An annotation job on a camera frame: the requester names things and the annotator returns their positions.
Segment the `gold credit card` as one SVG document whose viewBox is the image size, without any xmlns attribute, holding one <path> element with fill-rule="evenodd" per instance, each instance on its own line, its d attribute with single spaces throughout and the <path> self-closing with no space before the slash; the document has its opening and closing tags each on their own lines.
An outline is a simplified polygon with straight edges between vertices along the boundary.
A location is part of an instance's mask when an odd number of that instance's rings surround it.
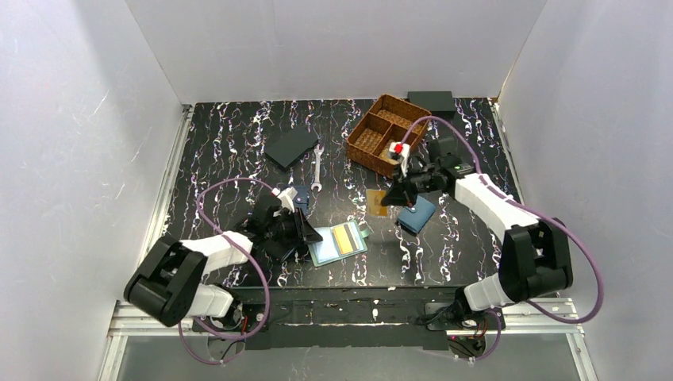
<svg viewBox="0 0 673 381">
<path fill-rule="evenodd" d="M 331 232 L 338 252 L 342 256 L 363 250 L 359 232 L 350 223 L 336 225 L 331 228 Z"/>
<path fill-rule="evenodd" d="M 366 189 L 366 211 L 372 216 L 386 217 L 388 209 L 383 205 L 384 190 Z"/>
</svg>

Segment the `green card holder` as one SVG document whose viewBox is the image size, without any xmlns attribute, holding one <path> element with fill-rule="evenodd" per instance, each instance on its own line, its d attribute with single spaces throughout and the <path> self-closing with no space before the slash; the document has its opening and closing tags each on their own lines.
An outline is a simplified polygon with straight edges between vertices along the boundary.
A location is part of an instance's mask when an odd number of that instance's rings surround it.
<svg viewBox="0 0 673 381">
<path fill-rule="evenodd" d="M 322 241 L 308 246 L 315 267 L 322 267 L 367 251 L 366 239 L 371 235 L 369 225 L 362 221 L 347 221 L 315 229 Z"/>
</svg>

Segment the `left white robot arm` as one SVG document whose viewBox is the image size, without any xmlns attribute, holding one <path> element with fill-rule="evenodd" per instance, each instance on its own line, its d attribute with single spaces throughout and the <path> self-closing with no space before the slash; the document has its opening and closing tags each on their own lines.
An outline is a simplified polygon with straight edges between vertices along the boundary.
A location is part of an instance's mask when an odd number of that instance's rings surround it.
<svg viewBox="0 0 673 381">
<path fill-rule="evenodd" d="M 159 238 L 127 282 L 123 297 L 167 327 L 183 318 L 204 317 L 232 331 L 244 320 L 240 299 L 222 285 L 204 284 L 203 277 L 245 264 L 257 252 L 284 261 L 322 240 L 302 210 L 264 196 L 232 231 L 197 240 Z"/>
</svg>

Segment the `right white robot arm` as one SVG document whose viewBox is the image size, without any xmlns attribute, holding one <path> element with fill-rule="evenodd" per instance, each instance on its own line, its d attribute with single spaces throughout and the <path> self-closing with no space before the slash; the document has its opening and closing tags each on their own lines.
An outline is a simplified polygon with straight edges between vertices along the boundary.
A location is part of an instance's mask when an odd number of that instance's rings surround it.
<svg viewBox="0 0 673 381">
<path fill-rule="evenodd" d="M 452 316 L 524 302 L 573 284 L 569 243 L 558 224 L 514 206 L 486 175 L 443 151 L 441 141 L 430 142 L 430 161 L 419 167 L 409 164 L 408 144 L 390 143 L 387 155 L 394 161 L 393 183 L 382 206 L 419 210 L 422 193 L 441 191 L 466 206 L 501 241 L 497 273 L 457 291 Z"/>
</svg>

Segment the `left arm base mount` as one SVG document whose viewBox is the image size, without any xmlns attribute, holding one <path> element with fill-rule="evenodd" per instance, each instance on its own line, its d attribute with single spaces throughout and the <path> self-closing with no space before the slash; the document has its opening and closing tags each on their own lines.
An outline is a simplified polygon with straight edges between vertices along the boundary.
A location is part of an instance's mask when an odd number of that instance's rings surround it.
<svg viewBox="0 0 673 381">
<path fill-rule="evenodd" d="M 264 304 L 240 304 L 229 309 L 224 317 L 195 317 L 192 330 L 208 332 L 204 326 L 224 334 L 251 332 L 263 317 Z"/>
</svg>

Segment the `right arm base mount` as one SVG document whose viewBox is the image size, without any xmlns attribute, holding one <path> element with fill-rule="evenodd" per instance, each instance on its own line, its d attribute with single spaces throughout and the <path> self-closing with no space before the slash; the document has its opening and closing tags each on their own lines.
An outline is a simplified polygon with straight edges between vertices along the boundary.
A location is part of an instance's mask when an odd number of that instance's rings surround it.
<svg viewBox="0 0 673 381">
<path fill-rule="evenodd" d="M 504 319 L 501 309 L 489 308 L 474 312 L 469 310 L 466 304 L 455 300 L 451 304 L 427 303 L 425 313 L 416 317 L 414 324 L 431 331 L 473 330 L 467 339 L 450 337 L 449 343 L 460 346 L 458 352 L 454 354 L 455 359 L 474 363 L 478 360 L 485 360 L 498 347 L 504 328 Z"/>
</svg>

